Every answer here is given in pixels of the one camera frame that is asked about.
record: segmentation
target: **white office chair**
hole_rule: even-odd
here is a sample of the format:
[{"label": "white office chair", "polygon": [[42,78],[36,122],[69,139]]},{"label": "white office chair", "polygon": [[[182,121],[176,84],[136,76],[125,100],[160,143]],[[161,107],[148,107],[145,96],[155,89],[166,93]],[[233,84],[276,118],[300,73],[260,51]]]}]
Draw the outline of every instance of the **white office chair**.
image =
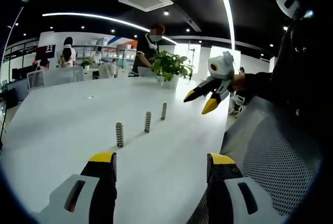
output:
[{"label": "white office chair", "polygon": [[148,67],[138,67],[137,73],[139,77],[156,77],[156,73]]},{"label": "white office chair", "polygon": [[127,78],[129,77],[129,70],[118,69],[117,78]]},{"label": "white office chair", "polygon": [[98,73],[98,78],[113,78],[117,73],[118,67],[114,64],[101,64]]},{"label": "white office chair", "polygon": [[44,71],[43,75],[45,87],[84,80],[82,67],[57,68]]},{"label": "white office chair", "polygon": [[35,90],[45,87],[44,75],[42,70],[27,73],[28,90]]}]

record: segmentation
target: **green leaves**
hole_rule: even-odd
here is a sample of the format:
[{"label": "green leaves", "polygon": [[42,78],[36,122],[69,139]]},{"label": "green leaves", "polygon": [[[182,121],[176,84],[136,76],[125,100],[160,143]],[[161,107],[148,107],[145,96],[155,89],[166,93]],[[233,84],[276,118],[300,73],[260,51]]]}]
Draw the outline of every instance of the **green leaves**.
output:
[{"label": "green leaves", "polygon": [[193,66],[184,64],[187,60],[185,56],[162,51],[151,60],[153,61],[152,70],[156,74],[162,74],[164,81],[170,81],[174,74],[182,77],[192,76],[193,74]]}]

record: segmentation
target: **woman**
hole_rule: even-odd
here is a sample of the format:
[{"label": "woman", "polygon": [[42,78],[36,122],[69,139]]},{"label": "woman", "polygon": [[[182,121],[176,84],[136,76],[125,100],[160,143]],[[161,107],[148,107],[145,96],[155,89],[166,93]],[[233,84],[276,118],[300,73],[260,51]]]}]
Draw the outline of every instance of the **woman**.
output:
[{"label": "woman", "polygon": [[73,67],[75,64],[76,52],[72,45],[72,37],[67,37],[63,43],[63,51],[59,60],[59,65],[61,68]]},{"label": "woman", "polygon": [[37,68],[37,70],[47,71],[50,67],[50,61],[48,59],[42,59],[40,61],[40,66]]}]

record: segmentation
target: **window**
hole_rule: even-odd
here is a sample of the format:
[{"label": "window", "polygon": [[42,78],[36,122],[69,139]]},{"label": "window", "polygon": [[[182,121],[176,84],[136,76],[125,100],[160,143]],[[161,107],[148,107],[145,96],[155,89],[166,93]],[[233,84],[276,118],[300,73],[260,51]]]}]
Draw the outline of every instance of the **window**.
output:
[{"label": "window", "polygon": [[221,56],[224,51],[229,51],[233,56],[234,56],[234,70],[235,74],[239,74],[239,68],[240,68],[240,51],[233,51],[228,48],[224,47],[219,47],[219,46],[212,46],[212,49],[210,51],[210,57],[209,58],[214,58],[217,56]]},{"label": "window", "polygon": [[198,73],[201,45],[198,44],[177,44],[175,54],[188,58],[185,64],[193,65],[193,74]]}]

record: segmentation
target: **man in black shirt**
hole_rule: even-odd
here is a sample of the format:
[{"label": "man in black shirt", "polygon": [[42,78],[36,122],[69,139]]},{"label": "man in black shirt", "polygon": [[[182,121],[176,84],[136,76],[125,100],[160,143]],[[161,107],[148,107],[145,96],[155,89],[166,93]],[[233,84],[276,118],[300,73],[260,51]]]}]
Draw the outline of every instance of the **man in black shirt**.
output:
[{"label": "man in black shirt", "polygon": [[158,41],[162,39],[164,31],[163,25],[154,24],[150,27],[149,33],[142,34],[139,37],[133,72],[138,73],[138,67],[151,68],[151,58],[159,53]]}]

